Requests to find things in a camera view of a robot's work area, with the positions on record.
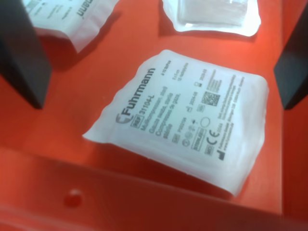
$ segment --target fuhrmann logo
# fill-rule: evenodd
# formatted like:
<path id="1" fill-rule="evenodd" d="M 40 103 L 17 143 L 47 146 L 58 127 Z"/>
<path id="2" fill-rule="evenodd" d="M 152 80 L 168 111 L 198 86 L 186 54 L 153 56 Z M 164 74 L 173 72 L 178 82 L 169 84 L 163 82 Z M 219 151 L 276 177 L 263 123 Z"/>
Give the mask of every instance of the fuhrmann logo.
<path id="1" fill-rule="evenodd" d="M 128 101 L 128 105 L 126 108 L 123 109 L 122 113 L 117 114 L 116 116 L 116 122 L 119 124 L 127 124 L 130 121 L 133 120 L 134 116 L 131 116 L 130 110 L 134 109 L 138 100 L 141 97 L 141 94 L 143 93 L 145 87 L 147 86 L 147 84 L 149 83 L 153 73 L 154 73 L 155 69 L 149 69 L 148 73 L 145 75 L 144 79 L 142 80 L 141 84 L 138 86 L 135 94 L 133 95 L 133 97 Z"/>
<path id="2" fill-rule="evenodd" d="M 79 10 L 77 11 L 77 14 L 80 15 L 81 17 L 83 17 L 83 15 L 85 14 L 85 12 L 87 11 L 87 9 L 90 7 L 91 3 L 94 0 L 85 0 L 81 7 L 79 8 Z"/>

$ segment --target orange surface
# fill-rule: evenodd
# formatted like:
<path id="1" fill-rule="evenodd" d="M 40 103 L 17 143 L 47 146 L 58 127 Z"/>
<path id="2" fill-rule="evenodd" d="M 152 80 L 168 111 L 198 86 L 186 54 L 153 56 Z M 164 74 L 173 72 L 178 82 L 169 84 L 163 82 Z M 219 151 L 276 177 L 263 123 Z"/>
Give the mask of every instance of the orange surface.
<path id="1" fill-rule="evenodd" d="M 284 43 L 308 0 L 283 1 Z M 308 222 L 308 97 L 283 115 L 283 214 Z"/>
<path id="2" fill-rule="evenodd" d="M 80 202 L 71 206 L 74 191 Z M 13 231 L 308 230 L 199 193 L 0 148 L 1 231 L 2 223 Z"/>
<path id="3" fill-rule="evenodd" d="M 258 3 L 262 25 L 251 38 L 176 33 L 161 0 L 121 0 L 98 37 L 78 55 L 68 42 L 42 39 L 53 66 L 45 108 L 33 109 L 0 78 L 0 145 L 281 213 L 282 106 L 273 68 L 282 50 L 282 4 L 280 0 Z M 236 198 L 139 155 L 81 137 L 141 63 L 163 49 L 258 74 L 268 81 L 266 141 Z"/>

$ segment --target hole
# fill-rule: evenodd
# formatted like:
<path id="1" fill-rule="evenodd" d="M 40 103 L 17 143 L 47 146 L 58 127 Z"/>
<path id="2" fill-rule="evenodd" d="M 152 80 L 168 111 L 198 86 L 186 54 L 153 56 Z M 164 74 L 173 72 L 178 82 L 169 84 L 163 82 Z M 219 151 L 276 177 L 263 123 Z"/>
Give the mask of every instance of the hole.
<path id="1" fill-rule="evenodd" d="M 64 205 L 69 208 L 77 208 L 81 205 L 82 193 L 80 190 L 72 189 L 64 198 Z"/>

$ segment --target gauze pad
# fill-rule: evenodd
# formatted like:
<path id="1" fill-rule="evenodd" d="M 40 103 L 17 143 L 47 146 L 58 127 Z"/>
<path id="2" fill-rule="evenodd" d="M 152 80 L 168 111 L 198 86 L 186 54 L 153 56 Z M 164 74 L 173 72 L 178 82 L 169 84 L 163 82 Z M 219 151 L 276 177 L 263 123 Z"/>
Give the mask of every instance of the gauze pad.
<path id="1" fill-rule="evenodd" d="M 69 39 L 77 52 L 99 33 L 118 0 L 23 0 L 39 35 Z"/>
<path id="2" fill-rule="evenodd" d="M 261 24 L 257 0 L 163 0 L 177 31 L 211 30 L 254 35 Z"/>
<path id="3" fill-rule="evenodd" d="M 237 194 L 264 142 L 268 92 L 263 77 L 163 51 L 84 137 Z"/>

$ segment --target plastic packaging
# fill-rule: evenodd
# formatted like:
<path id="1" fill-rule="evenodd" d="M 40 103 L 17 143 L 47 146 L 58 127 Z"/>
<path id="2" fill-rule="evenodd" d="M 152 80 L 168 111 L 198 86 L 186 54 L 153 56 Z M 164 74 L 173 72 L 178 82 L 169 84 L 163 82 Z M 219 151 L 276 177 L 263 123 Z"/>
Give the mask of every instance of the plastic packaging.
<path id="1" fill-rule="evenodd" d="M 179 31 L 211 30 L 254 35 L 261 24 L 257 0 L 163 0 Z"/>
<path id="2" fill-rule="evenodd" d="M 39 35 L 69 39 L 77 52 L 99 33 L 118 0 L 23 0 Z"/>
<path id="3" fill-rule="evenodd" d="M 85 138 L 237 194 L 264 142 L 264 78 L 163 51 L 141 65 Z"/>

